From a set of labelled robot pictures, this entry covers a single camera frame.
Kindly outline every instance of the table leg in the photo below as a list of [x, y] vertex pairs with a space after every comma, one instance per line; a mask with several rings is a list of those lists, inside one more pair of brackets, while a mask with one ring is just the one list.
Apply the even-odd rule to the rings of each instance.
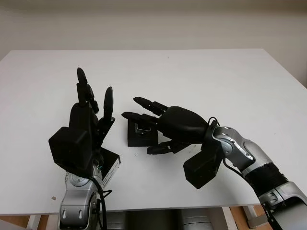
[[248, 226], [251, 229], [259, 227], [268, 222], [265, 214], [257, 217], [257, 214], [253, 206], [244, 206], [243, 209], [248, 219]]
[[206, 210], [213, 229], [238, 230], [229, 207], [210, 207]]
[[27, 230], [37, 230], [41, 215], [31, 215], [28, 225], [26, 227]]
[[49, 215], [46, 230], [55, 230], [58, 227], [59, 215]]

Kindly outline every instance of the table surface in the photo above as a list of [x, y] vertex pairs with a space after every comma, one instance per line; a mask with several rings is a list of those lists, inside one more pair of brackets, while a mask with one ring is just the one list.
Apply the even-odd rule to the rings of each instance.
[[147, 113], [135, 96], [217, 117], [260, 145], [307, 193], [307, 90], [262, 49], [12, 51], [0, 62], [1, 215], [58, 213], [65, 172], [53, 162], [48, 139], [68, 126], [78, 101], [77, 67], [100, 108], [113, 87], [116, 121], [103, 147], [122, 163], [107, 186], [113, 189], [107, 210], [258, 203], [249, 185], [223, 165], [203, 188], [189, 184], [183, 163], [199, 145], [157, 156], [128, 148], [121, 113]]

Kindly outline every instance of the black cable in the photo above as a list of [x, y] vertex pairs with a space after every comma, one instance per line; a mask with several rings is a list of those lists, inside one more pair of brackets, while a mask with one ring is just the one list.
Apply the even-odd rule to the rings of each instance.
[[248, 181], [244, 178], [244, 176], [242, 176], [241, 173], [239, 173], [237, 170], [235, 170], [233, 167], [230, 167], [227, 163], [226, 163], [226, 158], [223, 157], [223, 164], [225, 165], [226, 168], [230, 169], [231, 171], [235, 172], [236, 174], [238, 174], [240, 177], [243, 178], [243, 180], [245, 180], [247, 183]]
[[108, 195], [110, 195], [111, 192], [112, 192], [112, 190], [105, 190], [104, 193], [107, 193], [107, 194], [104, 195], [104, 198], [106, 198]]
[[99, 230], [102, 230], [102, 223], [101, 223], [101, 219], [100, 219], [100, 199], [97, 199], [97, 210], [96, 210], [96, 213], [98, 215], [98, 223], [99, 223], [99, 226], [100, 226], [100, 229]]
[[209, 120], [208, 120], [208, 124], [209, 124], [209, 125], [210, 125], [211, 119], [216, 120], [217, 124], [220, 126], [220, 123], [218, 122], [218, 120], [217, 120], [214, 116], [212, 116], [212, 117], [209, 118]]
[[105, 198], [104, 198], [104, 191], [102, 190], [99, 182], [94, 178], [94, 177], [90, 177], [89, 178], [91, 181], [93, 181], [93, 183], [96, 185], [97, 189], [98, 189], [98, 193], [100, 195], [100, 199], [101, 199], [101, 207], [102, 207], [102, 222], [103, 225], [101, 226], [101, 220], [100, 220], [100, 211], [98, 212], [98, 221], [99, 221], [99, 225], [100, 228], [102, 230], [107, 230], [106, 227], [106, 203], [105, 203]]

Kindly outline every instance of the white wall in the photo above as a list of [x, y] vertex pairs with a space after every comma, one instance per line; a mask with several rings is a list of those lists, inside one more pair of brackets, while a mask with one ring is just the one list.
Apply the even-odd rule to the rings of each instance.
[[12, 49], [264, 48], [307, 85], [307, 3], [298, 0], [2, 0], [0, 5], [0, 59]]

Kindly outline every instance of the robotic arm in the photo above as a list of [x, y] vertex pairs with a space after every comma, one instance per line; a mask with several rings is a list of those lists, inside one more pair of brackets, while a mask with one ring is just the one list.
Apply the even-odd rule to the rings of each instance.
[[[104, 117], [98, 119], [98, 104], [85, 73], [78, 68], [77, 75], [79, 102], [71, 109], [69, 127], [60, 128], [49, 139], [54, 162], [67, 171], [58, 229], [95, 230], [99, 221], [100, 228], [106, 230], [104, 198], [112, 191], [102, 188], [120, 164], [117, 154], [101, 147], [115, 121], [112, 117], [113, 92], [112, 87], [106, 90]], [[103, 224], [99, 216], [100, 202]]]
[[[143, 127], [155, 127], [171, 139], [149, 147], [148, 154], [176, 153], [190, 144], [202, 144], [201, 151], [183, 165], [186, 179], [192, 185], [201, 188], [208, 183], [223, 161], [254, 189], [274, 229], [307, 229], [307, 197], [279, 172], [257, 144], [233, 128], [221, 127], [214, 117], [207, 123], [196, 113], [178, 106], [167, 107], [140, 97], [134, 101], [160, 117], [131, 112], [122, 116]], [[239, 172], [226, 164], [226, 158]]]

